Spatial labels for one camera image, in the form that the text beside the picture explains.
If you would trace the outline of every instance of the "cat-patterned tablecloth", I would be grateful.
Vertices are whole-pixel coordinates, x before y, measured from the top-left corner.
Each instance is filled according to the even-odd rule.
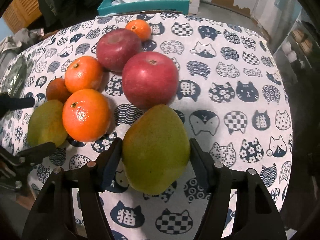
[[[22,53],[32,67],[23,96],[34,97],[35,107],[44,103],[52,79],[64,77],[74,59],[95,57],[102,35],[136,18],[146,20],[152,29],[152,39],[143,44],[143,50],[167,55],[179,70],[179,87],[170,107],[179,115],[189,137],[196,138],[202,150],[231,169],[257,170],[281,209],[292,160],[288,97],[266,41],[251,30],[175,13],[97,18],[61,30]],[[111,129],[92,143],[68,138],[31,172],[29,183],[35,191],[42,188],[55,167],[77,169],[95,160],[116,137],[123,138],[142,115],[126,99],[120,75],[106,73],[105,79],[101,91],[112,102]],[[4,120],[0,141],[13,154],[28,147],[28,122],[33,110],[17,110],[12,118]],[[78,190],[73,193],[75,219],[83,224]],[[116,240],[191,240],[210,198],[195,179],[190,164],[165,192],[150,196],[128,185],[120,163],[112,184],[100,196]],[[235,208],[233,190],[223,236],[231,233]]]

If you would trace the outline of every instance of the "gray cloth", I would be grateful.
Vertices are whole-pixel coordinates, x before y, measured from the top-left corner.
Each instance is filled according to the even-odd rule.
[[[0,42],[0,82],[3,79],[10,61],[25,49],[38,43],[41,38],[39,30],[19,30],[14,36],[8,36]]]

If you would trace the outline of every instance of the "apple stem cavity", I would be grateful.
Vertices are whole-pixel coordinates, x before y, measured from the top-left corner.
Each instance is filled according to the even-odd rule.
[[[154,59],[151,59],[148,61],[151,65],[156,65],[157,64],[157,61],[154,60]]]

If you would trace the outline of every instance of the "small dark orange fruit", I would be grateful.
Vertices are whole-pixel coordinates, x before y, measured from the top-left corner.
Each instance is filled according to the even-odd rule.
[[[73,93],[62,111],[63,126],[79,142],[93,142],[102,137],[110,125],[108,99],[93,89]]]
[[[67,89],[64,79],[56,78],[52,80],[47,86],[45,96],[47,98],[47,101],[57,99],[64,104],[69,96],[71,96],[71,93]]]
[[[101,84],[102,74],[102,66],[98,60],[82,56],[70,64],[64,79],[71,93],[85,88],[97,90]]]
[[[144,20],[133,20],[127,23],[126,29],[136,33],[141,41],[147,41],[151,37],[151,28]]]

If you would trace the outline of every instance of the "yellow louvered door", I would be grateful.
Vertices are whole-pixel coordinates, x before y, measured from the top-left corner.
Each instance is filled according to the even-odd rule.
[[[38,0],[13,0],[3,18],[13,33],[27,27],[41,16]]]

